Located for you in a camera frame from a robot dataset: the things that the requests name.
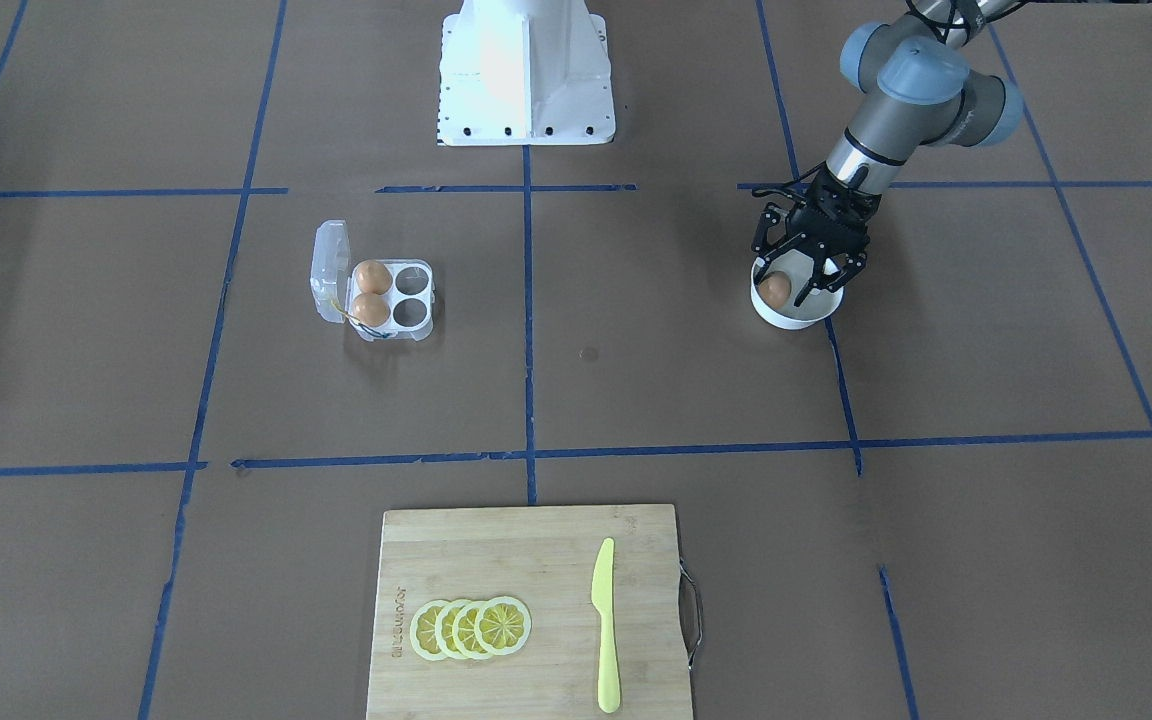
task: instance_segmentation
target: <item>egg carton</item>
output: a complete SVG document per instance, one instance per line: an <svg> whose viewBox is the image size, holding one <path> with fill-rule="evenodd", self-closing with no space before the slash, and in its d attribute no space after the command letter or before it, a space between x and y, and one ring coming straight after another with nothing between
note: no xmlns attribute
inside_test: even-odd
<svg viewBox="0 0 1152 720"><path fill-rule="evenodd" d="M362 295L353 281L349 264L349 233L344 220L328 220L314 234L314 259L310 265L310 291L326 323L348 323L367 342L378 340L425 340L434 332L434 270L424 260L378 260L393 278L381 295L389 319L370 328L348 314L348 306Z"/></svg>
<svg viewBox="0 0 1152 720"><path fill-rule="evenodd" d="M389 306L389 319L370 328L351 316L346 321L367 342L376 340L425 340L434 332L434 270L424 260L377 260L389 271L394 282L381 295ZM349 273L349 302L362 295Z"/></svg>

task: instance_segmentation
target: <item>brown egg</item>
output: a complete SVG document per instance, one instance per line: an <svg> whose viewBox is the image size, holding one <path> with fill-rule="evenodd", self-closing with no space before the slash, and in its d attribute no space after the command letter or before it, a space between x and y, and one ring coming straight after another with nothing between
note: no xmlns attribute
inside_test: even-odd
<svg viewBox="0 0 1152 720"><path fill-rule="evenodd" d="M379 328L389 319L389 305L384 297L364 291L349 304L349 314L370 328Z"/></svg>
<svg viewBox="0 0 1152 720"><path fill-rule="evenodd" d="M394 285L394 276L389 274L389 268L384 263L364 260L353 270L353 283L358 290L384 295L389 291L389 286Z"/></svg>
<svg viewBox="0 0 1152 720"><path fill-rule="evenodd" d="M758 296L772 310L780 310L786 302L790 301L790 278L786 273L768 273L758 283Z"/></svg>

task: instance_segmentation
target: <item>lemon slice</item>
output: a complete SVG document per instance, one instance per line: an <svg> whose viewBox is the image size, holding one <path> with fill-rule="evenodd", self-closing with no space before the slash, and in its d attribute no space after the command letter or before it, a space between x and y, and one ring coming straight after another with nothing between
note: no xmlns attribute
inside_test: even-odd
<svg viewBox="0 0 1152 720"><path fill-rule="evenodd" d="M438 643L438 651L442 652L444 655L450 657L452 660L465 660L465 653L456 650L456 628L452 624L453 620L456 620L457 612L461 612L462 607L465 607L470 601L468 600L453 600L447 602L441 611L438 612L438 616L434 617L434 627L438 628L438 632L434 635L434 643Z"/></svg>
<svg viewBox="0 0 1152 720"><path fill-rule="evenodd" d="M419 611L412 615L412 623L408 627L407 638L411 643L416 655L424 657L425 660L447 660L447 655L438 647L438 612L447 606L445 600L431 600L420 606Z"/></svg>
<svg viewBox="0 0 1152 720"><path fill-rule="evenodd" d="M452 643L464 657L472 660L486 660L492 653L484 650L473 634L473 624L479 619L479 611L483 611L484 601L468 602L456 612L456 617L449 620L452 623Z"/></svg>
<svg viewBox="0 0 1152 720"><path fill-rule="evenodd" d="M516 597L500 596L485 601L473 623L473 637L492 655L521 651L529 635L531 612Z"/></svg>

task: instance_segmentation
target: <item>cutting board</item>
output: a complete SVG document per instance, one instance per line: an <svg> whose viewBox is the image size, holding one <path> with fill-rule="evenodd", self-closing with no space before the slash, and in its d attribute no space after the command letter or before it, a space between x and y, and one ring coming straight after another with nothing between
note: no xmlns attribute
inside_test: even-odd
<svg viewBox="0 0 1152 720"><path fill-rule="evenodd" d="M607 719L594 697L599 616L589 597L607 537L622 694L612 717L691 720L672 505L386 511L367 720ZM521 651L439 662L411 651L407 627L424 602L500 594L531 611Z"/></svg>

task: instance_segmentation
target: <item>knife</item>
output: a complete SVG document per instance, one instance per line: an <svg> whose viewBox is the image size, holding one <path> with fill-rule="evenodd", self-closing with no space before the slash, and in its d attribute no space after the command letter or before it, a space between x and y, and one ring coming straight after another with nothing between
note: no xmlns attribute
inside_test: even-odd
<svg viewBox="0 0 1152 720"><path fill-rule="evenodd" d="M594 582L589 600L602 619L602 635L598 643L598 707L616 712L621 707L621 669L616 662L616 621L612 619L612 558L616 541L602 539L602 547L594 561Z"/></svg>

